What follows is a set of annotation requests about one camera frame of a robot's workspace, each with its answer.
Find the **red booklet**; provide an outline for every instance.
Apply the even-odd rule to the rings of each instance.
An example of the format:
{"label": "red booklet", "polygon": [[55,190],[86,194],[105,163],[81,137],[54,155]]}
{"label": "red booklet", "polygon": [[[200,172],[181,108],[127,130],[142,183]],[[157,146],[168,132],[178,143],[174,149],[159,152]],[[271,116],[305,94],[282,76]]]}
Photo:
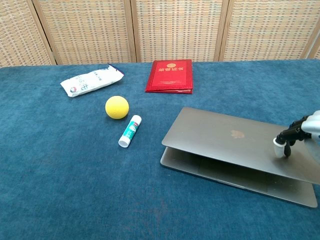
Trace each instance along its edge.
{"label": "red booklet", "polygon": [[145,88],[147,93],[192,94],[192,90],[191,59],[153,62]]}

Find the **plastic packet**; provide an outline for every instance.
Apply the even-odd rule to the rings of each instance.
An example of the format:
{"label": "plastic packet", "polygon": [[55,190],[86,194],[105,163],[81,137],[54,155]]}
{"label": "plastic packet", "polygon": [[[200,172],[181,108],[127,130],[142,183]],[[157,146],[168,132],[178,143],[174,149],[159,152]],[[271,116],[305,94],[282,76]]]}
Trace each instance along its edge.
{"label": "plastic packet", "polygon": [[66,94],[73,98],[111,85],[122,79],[123,76],[121,71],[109,64],[107,68],[71,77],[60,84]]}

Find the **silver laptop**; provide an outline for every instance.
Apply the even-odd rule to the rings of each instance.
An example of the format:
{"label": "silver laptop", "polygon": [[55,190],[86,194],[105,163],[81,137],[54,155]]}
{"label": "silver laptop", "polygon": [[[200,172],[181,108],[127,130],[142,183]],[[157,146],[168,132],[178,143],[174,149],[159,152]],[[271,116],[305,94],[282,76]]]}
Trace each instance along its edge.
{"label": "silver laptop", "polygon": [[162,140],[165,167],[316,208],[320,164],[304,142],[276,158],[279,126],[184,107]]}

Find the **blue tablecloth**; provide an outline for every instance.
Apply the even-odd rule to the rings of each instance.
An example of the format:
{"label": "blue tablecloth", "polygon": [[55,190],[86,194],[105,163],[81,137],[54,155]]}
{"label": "blue tablecloth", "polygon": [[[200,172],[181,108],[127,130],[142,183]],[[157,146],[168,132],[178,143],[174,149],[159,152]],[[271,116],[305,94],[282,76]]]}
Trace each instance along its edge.
{"label": "blue tablecloth", "polygon": [[[60,82],[105,65],[0,69],[0,239],[320,239],[319,207],[160,164],[184,106],[285,126],[320,109],[320,61],[195,62],[193,94],[145,93],[151,65],[115,64],[122,80],[75,98]],[[125,119],[106,115],[115,95]]]}

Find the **foam ball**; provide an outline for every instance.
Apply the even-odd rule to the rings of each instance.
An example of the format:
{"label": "foam ball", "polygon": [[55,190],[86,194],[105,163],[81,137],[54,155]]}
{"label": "foam ball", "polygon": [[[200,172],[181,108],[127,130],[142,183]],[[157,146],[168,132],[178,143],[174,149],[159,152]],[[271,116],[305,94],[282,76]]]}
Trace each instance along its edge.
{"label": "foam ball", "polygon": [[105,112],[110,118],[122,119],[129,112],[129,103],[122,96],[112,96],[105,103]]}

